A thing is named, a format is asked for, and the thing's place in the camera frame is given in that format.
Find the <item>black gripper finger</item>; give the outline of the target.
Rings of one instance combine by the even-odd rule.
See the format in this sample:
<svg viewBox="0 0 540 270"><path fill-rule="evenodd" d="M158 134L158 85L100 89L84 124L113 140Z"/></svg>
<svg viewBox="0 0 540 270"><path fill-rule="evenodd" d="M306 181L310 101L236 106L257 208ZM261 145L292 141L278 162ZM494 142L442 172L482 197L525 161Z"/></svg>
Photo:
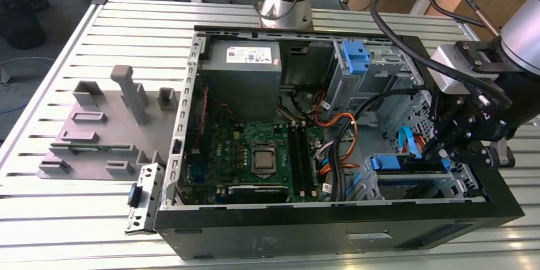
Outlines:
<svg viewBox="0 0 540 270"><path fill-rule="evenodd" d="M433 118L433 136L424 146L424 159L432 159L438 155L440 150L450 149L458 137L464 135L465 127L472 125L464 117L466 105L462 97L454 98Z"/></svg>
<svg viewBox="0 0 540 270"><path fill-rule="evenodd" d="M466 164L470 168L514 167L514 156L506 139L490 142L489 145L473 140L465 145L448 148L446 153L454 163Z"/></svg>

